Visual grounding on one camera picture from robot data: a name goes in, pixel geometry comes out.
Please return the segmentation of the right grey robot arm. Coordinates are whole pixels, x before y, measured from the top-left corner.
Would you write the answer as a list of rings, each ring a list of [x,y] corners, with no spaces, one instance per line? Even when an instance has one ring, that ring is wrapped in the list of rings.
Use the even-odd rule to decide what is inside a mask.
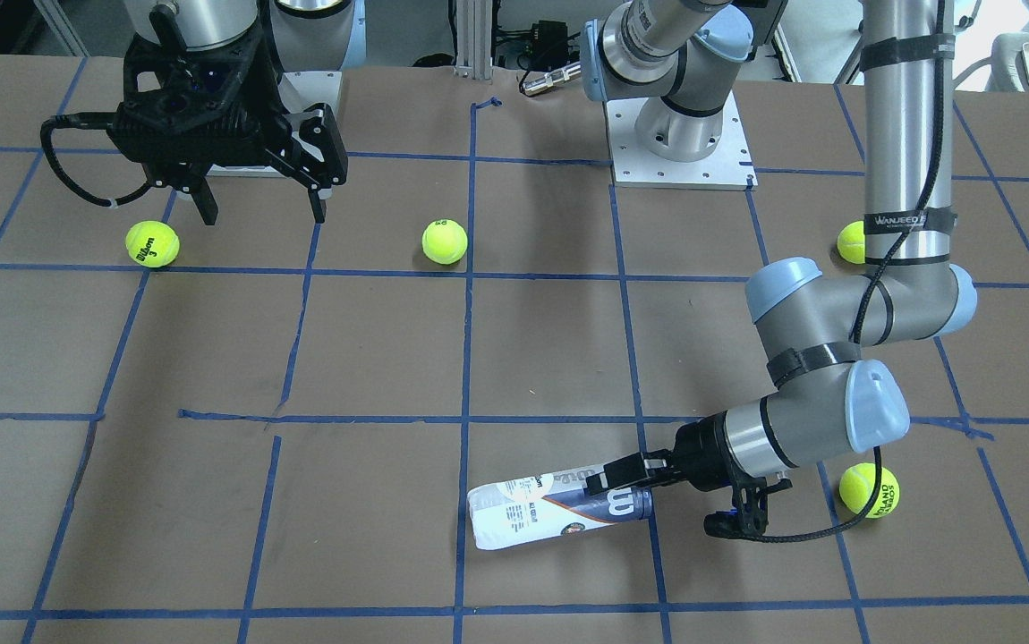
[[[360,1],[129,1],[125,97],[106,131],[151,187],[217,220],[212,168],[269,168],[315,223],[346,183],[339,73],[366,60]]]

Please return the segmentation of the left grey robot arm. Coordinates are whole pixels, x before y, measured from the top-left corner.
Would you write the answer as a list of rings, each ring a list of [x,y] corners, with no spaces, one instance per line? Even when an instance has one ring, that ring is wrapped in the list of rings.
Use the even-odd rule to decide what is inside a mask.
[[[751,40],[722,38],[728,1],[626,1],[588,21],[580,45],[592,101],[645,98],[637,133],[654,155],[695,162],[710,152],[736,67]],[[589,497],[686,481],[728,487],[732,508],[706,516],[711,537],[769,543],[768,500],[785,474],[846,453],[877,453],[910,428],[902,391],[863,348],[955,333],[978,302],[972,277],[951,261],[955,5],[863,3],[863,264],[825,275],[781,259],[746,282],[772,393],[684,425],[673,448],[601,466]]]

